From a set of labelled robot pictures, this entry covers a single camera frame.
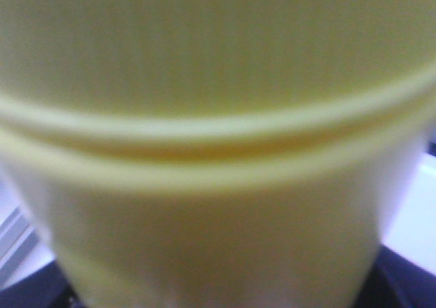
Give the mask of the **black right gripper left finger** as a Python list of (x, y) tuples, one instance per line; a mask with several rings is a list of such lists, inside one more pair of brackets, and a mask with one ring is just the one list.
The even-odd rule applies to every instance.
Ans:
[(1, 291), (1, 307), (77, 307), (77, 295), (56, 262)]

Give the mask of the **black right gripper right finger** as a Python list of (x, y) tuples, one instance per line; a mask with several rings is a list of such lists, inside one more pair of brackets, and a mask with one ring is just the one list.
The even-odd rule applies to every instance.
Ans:
[(382, 246), (353, 306), (434, 307), (435, 276)]

